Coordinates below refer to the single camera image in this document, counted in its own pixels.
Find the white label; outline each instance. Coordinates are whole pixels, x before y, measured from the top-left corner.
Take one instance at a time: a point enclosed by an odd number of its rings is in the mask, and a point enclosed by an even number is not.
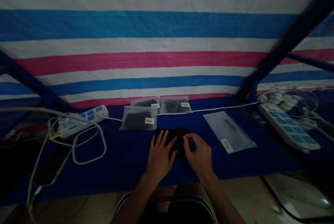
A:
[[[223,144],[225,150],[227,153],[233,152],[233,148],[231,147],[230,143],[227,141],[227,139],[222,139],[220,142]]]
[[[152,119],[152,118],[145,118],[145,124],[154,125],[154,119]]]
[[[190,107],[189,103],[181,102],[182,107]]]
[[[153,108],[160,108],[160,104],[159,103],[157,103],[157,104],[151,104],[151,107],[153,107]]]

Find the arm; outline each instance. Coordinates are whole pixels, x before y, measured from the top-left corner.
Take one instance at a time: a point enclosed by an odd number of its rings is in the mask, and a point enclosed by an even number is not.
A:
[[[193,153],[190,151],[188,138],[192,138],[196,144],[196,151]],[[218,222],[245,224],[213,172],[211,147],[195,133],[186,134],[183,137],[183,145],[190,166],[210,198]]]
[[[161,139],[163,131],[160,132],[157,143],[154,145],[154,138],[151,140],[147,170],[140,179],[138,185],[128,200],[120,208],[110,224],[116,223],[138,223],[151,194],[159,185],[160,181],[172,169],[177,151],[174,151],[170,160],[168,154],[176,141],[176,137],[165,147],[168,131]]]

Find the clear plastic bag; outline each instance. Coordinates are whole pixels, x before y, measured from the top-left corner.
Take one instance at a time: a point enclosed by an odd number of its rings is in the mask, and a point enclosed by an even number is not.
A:
[[[131,106],[158,108],[158,113],[159,113],[159,111],[160,111],[160,96],[149,97],[149,98],[139,98],[139,99],[131,100],[130,105]]]
[[[192,113],[187,96],[161,98],[161,114]]]
[[[119,130],[151,130],[157,128],[158,108],[124,106],[122,125]]]
[[[203,116],[228,154],[257,146],[224,111]]]

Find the striped tarp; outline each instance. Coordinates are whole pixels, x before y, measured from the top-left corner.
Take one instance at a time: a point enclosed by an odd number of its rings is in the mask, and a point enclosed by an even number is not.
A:
[[[0,49],[75,108],[232,96],[310,1],[0,0]],[[334,61],[333,20],[295,52]],[[334,75],[285,60],[259,90],[305,81]],[[0,87],[0,99],[36,96],[6,76]]]

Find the black cloth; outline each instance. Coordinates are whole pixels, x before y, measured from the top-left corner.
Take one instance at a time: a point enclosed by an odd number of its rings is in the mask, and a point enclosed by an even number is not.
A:
[[[129,113],[125,119],[124,127],[129,130],[146,130],[152,127],[152,125],[145,124],[145,118],[152,118],[149,111]]]
[[[171,157],[172,153],[177,150],[177,154],[176,154],[176,160],[178,159],[183,159],[185,158],[185,152],[184,152],[184,147],[183,147],[183,136],[185,136],[188,133],[188,129],[186,128],[177,128],[177,129],[161,129],[161,128],[157,128],[155,131],[155,139],[154,139],[154,144],[156,144],[157,138],[160,134],[161,131],[164,131],[164,133],[166,132],[166,130],[168,130],[168,135],[166,138],[166,142],[165,142],[165,146],[167,146],[169,144],[169,142],[171,142],[171,140],[176,136],[177,140],[174,143],[174,145],[172,146],[170,152],[169,152],[169,158]]]
[[[130,197],[124,197],[115,211],[118,213],[121,205]],[[168,223],[168,224],[215,224],[211,207],[201,197],[196,195],[180,195],[172,199],[167,213],[160,213],[157,203],[149,199],[139,219],[138,224]]]
[[[135,106],[151,107],[152,104],[157,104],[157,101],[153,99],[146,100],[146,101],[138,102],[137,104],[135,104]]]
[[[181,106],[181,103],[188,103],[185,99],[179,100],[169,100],[166,99],[165,101],[165,113],[186,113],[189,111],[189,107]]]

